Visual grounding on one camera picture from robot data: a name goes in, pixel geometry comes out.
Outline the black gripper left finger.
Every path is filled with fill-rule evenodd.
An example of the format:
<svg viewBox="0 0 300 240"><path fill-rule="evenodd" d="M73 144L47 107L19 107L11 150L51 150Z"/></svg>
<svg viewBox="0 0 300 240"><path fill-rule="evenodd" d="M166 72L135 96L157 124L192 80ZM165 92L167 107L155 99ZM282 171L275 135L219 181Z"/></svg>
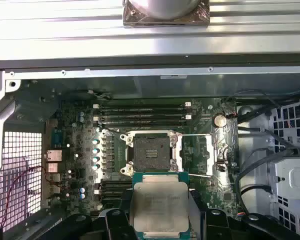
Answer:
<svg viewBox="0 0 300 240"><path fill-rule="evenodd" d="M129 222L133 192L124 191L119 208L100 212L96 219L73 214L41 235L42 240L131 240L133 227Z"/></svg>

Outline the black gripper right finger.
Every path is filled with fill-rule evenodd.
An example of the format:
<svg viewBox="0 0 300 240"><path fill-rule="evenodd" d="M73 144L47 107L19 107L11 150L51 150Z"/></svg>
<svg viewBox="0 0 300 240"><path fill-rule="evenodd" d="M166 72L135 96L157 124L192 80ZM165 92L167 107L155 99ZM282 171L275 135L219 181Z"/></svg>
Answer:
<svg viewBox="0 0 300 240"><path fill-rule="evenodd" d="M189 191L189 222L198 240L300 240L300 235L262 214L235 220L209 208L195 189Z"/></svg>

